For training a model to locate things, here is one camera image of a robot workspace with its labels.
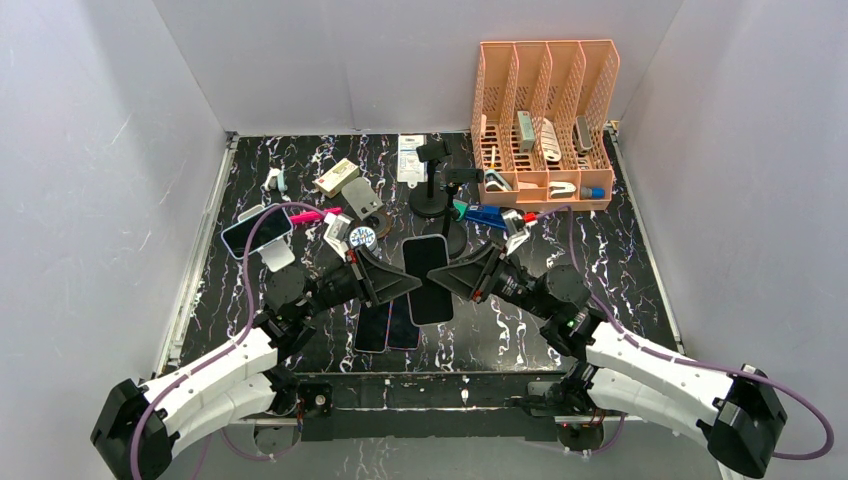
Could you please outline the purple smartphone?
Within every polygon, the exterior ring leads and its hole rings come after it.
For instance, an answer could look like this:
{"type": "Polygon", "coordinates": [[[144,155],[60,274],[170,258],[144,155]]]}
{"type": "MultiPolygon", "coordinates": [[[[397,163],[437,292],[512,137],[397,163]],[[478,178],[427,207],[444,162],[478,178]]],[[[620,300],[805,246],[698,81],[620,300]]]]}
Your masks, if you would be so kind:
{"type": "Polygon", "coordinates": [[[360,305],[353,348],[360,353],[383,353],[387,349],[391,304],[360,305]]]}

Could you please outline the black smartphone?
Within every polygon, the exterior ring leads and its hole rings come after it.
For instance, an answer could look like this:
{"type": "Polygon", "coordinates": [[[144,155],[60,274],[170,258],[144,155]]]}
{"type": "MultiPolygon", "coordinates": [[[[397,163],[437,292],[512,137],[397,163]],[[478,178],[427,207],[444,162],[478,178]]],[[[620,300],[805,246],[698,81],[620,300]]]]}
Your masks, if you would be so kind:
{"type": "Polygon", "coordinates": [[[411,321],[408,296],[392,301],[390,308],[387,347],[391,350],[416,350],[420,340],[420,328],[411,321]]]}

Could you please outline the black phone stand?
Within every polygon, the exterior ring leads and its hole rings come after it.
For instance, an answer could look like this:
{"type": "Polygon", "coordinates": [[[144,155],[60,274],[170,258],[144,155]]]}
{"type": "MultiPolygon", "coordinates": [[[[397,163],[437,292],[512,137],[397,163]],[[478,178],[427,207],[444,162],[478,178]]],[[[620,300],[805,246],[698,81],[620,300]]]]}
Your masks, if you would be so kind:
{"type": "Polygon", "coordinates": [[[445,210],[447,194],[436,184],[437,166],[452,155],[451,147],[446,140],[437,140],[417,147],[416,154],[426,167],[426,182],[411,190],[409,207],[416,216],[439,217],[445,210]]]}
{"type": "Polygon", "coordinates": [[[458,224],[459,210],[454,200],[462,186],[480,184],[484,179],[484,172],[479,168],[450,168],[446,170],[444,179],[447,201],[443,214],[442,236],[447,241],[448,257],[457,259],[467,246],[468,234],[467,230],[458,224]]]}

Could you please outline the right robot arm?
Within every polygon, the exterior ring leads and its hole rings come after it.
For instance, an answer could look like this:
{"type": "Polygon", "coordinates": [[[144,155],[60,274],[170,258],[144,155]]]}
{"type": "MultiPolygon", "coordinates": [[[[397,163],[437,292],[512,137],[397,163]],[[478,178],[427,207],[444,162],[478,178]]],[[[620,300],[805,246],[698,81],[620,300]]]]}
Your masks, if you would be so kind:
{"type": "Polygon", "coordinates": [[[759,369],[715,372],[687,357],[614,327],[590,303],[591,292],[571,265],[530,274],[503,247],[431,270],[428,279],[460,298],[490,295],[543,320],[541,336],[574,364],[557,382],[529,383],[509,403],[535,416],[612,410],[683,434],[725,467],[764,477],[787,414],[759,369]]]}

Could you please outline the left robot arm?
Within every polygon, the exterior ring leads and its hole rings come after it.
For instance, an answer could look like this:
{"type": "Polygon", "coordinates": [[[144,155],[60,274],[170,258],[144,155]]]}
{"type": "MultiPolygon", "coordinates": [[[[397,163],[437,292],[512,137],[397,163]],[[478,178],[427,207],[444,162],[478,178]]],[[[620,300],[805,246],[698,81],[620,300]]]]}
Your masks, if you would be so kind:
{"type": "Polygon", "coordinates": [[[157,479],[229,423],[297,409],[300,382],[285,362],[315,335],[317,316],[351,300],[381,306],[421,285],[365,247],[318,276],[288,265],[268,276],[261,307],[236,338],[168,375],[113,386],[90,441],[114,478],[157,479]]]}

